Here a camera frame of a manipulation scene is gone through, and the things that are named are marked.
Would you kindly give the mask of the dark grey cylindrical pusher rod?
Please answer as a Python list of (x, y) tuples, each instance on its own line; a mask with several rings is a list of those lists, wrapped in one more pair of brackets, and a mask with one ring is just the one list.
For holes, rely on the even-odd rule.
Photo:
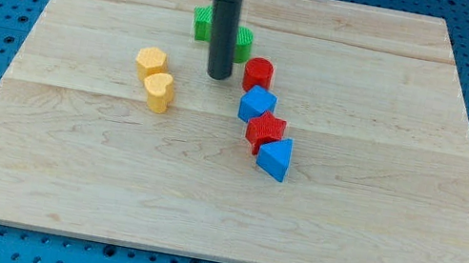
[(242, 0), (214, 0), (206, 73), (214, 80), (231, 76)]

